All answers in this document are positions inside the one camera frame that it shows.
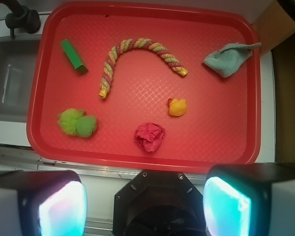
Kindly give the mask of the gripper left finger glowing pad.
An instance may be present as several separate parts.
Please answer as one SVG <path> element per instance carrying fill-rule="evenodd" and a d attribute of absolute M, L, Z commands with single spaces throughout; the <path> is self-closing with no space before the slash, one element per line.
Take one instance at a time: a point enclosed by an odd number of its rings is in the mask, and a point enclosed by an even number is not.
<path fill-rule="evenodd" d="M 0 236 L 82 236 L 86 218 L 74 171 L 0 171 Z"/>

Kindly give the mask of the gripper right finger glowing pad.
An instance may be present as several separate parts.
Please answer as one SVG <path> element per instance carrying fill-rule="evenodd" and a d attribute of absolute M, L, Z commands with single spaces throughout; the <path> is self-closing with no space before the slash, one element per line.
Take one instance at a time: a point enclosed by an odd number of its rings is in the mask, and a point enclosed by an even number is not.
<path fill-rule="evenodd" d="M 215 165 L 203 208 L 212 236 L 295 236 L 295 163 Z"/>

